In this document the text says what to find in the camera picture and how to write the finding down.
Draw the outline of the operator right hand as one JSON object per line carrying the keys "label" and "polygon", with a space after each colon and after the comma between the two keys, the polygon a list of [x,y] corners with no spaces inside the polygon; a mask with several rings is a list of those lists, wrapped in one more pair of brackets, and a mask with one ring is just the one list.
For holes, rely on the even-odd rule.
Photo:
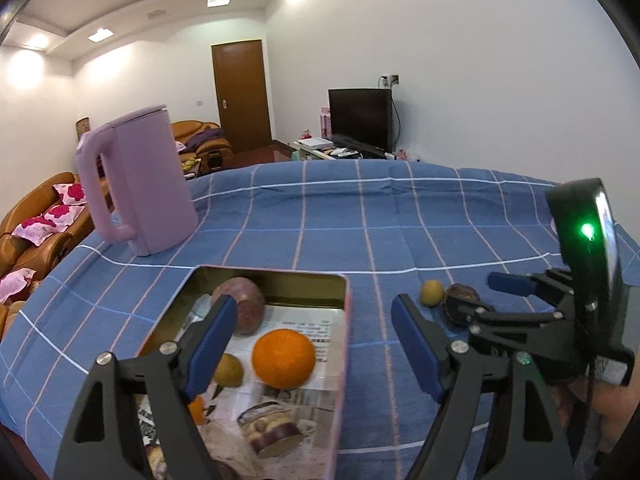
{"label": "operator right hand", "polygon": [[[553,402],[561,424],[565,426],[573,411],[575,400],[585,402],[588,380],[579,378],[569,385],[553,388],[550,387]],[[616,386],[608,382],[595,382],[593,385],[593,397],[591,407],[600,417],[600,443],[599,450],[609,453],[620,440],[631,416],[639,404],[639,370],[634,370],[634,377],[627,387]]]}

